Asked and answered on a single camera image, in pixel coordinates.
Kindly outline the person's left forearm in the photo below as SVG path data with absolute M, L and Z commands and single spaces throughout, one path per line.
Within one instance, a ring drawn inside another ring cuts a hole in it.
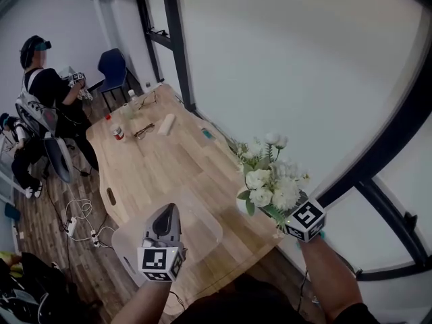
M 148 281 L 114 316 L 111 324 L 158 324 L 171 289 L 171 281 Z

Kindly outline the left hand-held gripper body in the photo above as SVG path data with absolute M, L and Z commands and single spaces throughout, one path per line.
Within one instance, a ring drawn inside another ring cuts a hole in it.
M 137 248 L 138 271 L 147 281 L 173 282 L 186 260 L 187 249 L 180 241 L 145 238 Z

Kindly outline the blue chair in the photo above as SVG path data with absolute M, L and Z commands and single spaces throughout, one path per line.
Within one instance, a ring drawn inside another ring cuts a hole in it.
M 126 66 L 126 60 L 122 52 L 118 48 L 104 52 L 99 59 L 98 71 L 104 75 L 104 80 L 99 87 L 99 92 L 102 94 L 109 112 L 112 112 L 105 93 L 110 92 L 111 96 L 115 99 L 113 91 L 120 89 L 121 95 L 126 103 L 128 100 L 124 93 L 124 86 L 127 84 L 129 88 L 131 88 L 128 80 L 128 73 L 130 71 Z

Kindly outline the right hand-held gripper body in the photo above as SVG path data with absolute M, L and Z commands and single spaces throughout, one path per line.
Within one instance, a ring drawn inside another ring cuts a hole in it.
M 288 217 L 286 229 L 288 235 L 303 242 L 310 242 L 325 224 L 325 209 L 315 199 L 308 199 Z

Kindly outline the dark frame eyeglasses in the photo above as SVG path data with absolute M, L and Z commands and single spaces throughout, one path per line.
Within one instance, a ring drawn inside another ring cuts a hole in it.
M 147 133 L 151 133 L 154 129 L 155 129 L 155 124 L 149 124 L 145 128 L 137 131 L 134 134 L 134 137 L 139 139 L 139 140 L 142 140 Z

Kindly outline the red cap clear bottle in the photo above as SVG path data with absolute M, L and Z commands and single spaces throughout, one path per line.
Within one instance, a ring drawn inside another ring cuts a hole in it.
M 117 123 L 111 114 L 107 114 L 105 116 L 105 120 L 108 123 L 109 126 L 109 130 L 111 132 L 111 134 L 113 135 L 113 137 L 116 140 L 122 140 L 124 138 L 124 131 L 122 129 L 122 127 L 120 126 L 119 123 Z

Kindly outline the person's right forearm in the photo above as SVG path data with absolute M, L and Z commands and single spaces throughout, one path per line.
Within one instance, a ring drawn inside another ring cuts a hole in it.
M 317 236 L 299 244 L 313 289 L 330 323 L 348 307 L 362 302 L 354 275 L 326 241 Z

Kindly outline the thin frame eyeglasses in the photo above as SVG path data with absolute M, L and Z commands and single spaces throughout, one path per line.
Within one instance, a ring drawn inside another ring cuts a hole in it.
M 143 109 L 146 106 L 157 103 L 157 93 L 156 90 L 152 90 L 150 93 L 146 94 L 142 99 L 142 102 L 138 105 L 138 110 Z

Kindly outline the person's black shirt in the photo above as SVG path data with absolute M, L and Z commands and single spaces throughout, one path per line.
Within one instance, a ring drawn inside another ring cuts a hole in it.
M 314 324 L 274 285 L 250 275 L 234 282 L 234 291 L 217 292 L 191 304 L 171 324 Z

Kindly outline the clear plastic tray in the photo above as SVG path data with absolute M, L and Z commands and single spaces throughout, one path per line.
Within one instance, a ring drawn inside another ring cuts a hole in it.
M 169 203 L 175 203 L 180 212 L 182 229 L 180 240 L 170 240 L 165 236 L 158 239 L 156 237 L 148 239 L 183 243 L 187 249 L 186 260 L 177 279 L 182 278 L 187 270 L 201 262 L 222 240 L 222 227 L 188 188 L 181 187 L 158 198 L 154 203 L 145 206 L 141 213 L 120 226 L 113 233 L 111 239 L 119 260 L 139 287 L 147 280 L 138 271 L 137 248 L 142 246 L 142 242 L 146 238 L 146 223 L 149 217 Z

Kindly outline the teal waste bin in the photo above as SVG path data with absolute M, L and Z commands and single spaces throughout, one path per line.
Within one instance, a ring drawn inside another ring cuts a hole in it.
M 6 217 L 10 218 L 13 221 L 18 222 L 20 220 L 21 217 L 20 211 L 17 210 L 13 205 L 11 205 L 8 202 L 5 204 L 4 213 Z

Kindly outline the beige rectangular case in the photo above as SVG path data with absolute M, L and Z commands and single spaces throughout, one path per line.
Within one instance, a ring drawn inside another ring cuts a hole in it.
M 167 114 L 157 132 L 158 135 L 167 136 L 170 133 L 170 130 L 173 126 L 175 119 L 176 116 L 174 114 L 172 113 Z

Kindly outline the grey white-rimmed chair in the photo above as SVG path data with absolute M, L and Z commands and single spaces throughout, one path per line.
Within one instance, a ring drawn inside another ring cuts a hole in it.
M 43 144 L 53 169 L 60 180 L 66 184 L 74 182 L 74 165 L 65 141 L 46 132 Z

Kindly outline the white flowers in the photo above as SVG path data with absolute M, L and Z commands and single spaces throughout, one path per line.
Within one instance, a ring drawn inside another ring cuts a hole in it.
M 311 180 L 296 162 L 280 158 L 287 145 L 288 137 L 278 133 L 268 133 L 264 140 L 255 138 L 251 143 L 234 143 L 244 179 L 237 199 L 244 201 L 250 216 L 257 210 L 270 216 L 277 237 L 288 234 L 288 215 L 307 199 L 304 190 Z

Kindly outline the dark window frame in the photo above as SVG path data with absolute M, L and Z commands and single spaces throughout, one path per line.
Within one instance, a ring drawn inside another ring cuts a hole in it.
M 159 75 L 153 43 L 158 43 L 172 51 L 180 87 L 184 90 L 184 106 L 190 112 L 196 113 L 196 106 L 190 98 L 178 0 L 164 0 L 169 34 L 153 30 L 150 25 L 150 9 L 146 6 L 146 0 L 137 0 L 137 3 L 144 38 L 157 81 L 162 82 L 163 79 Z M 394 202 L 373 179 L 412 140 L 432 113 L 432 99 L 428 99 L 425 94 L 427 74 L 432 72 L 432 31 L 429 34 L 431 39 L 427 41 L 427 52 L 424 59 L 421 60 L 421 68 L 415 76 L 409 93 L 396 109 L 386 127 L 382 129 L 361 158 L 318 197 L 319 204 L 328 209 L 347 191 L 352 188 L 357 189 L 390 226 L 412 257 L 413 262 L 407 266 L 372 272 L 357 271 L 355 276 L 359 281 L 383 281 L 432 270 L 432 254 L 426 252 L 415 232 L 416 216 L 410 213 L 401 214 Z

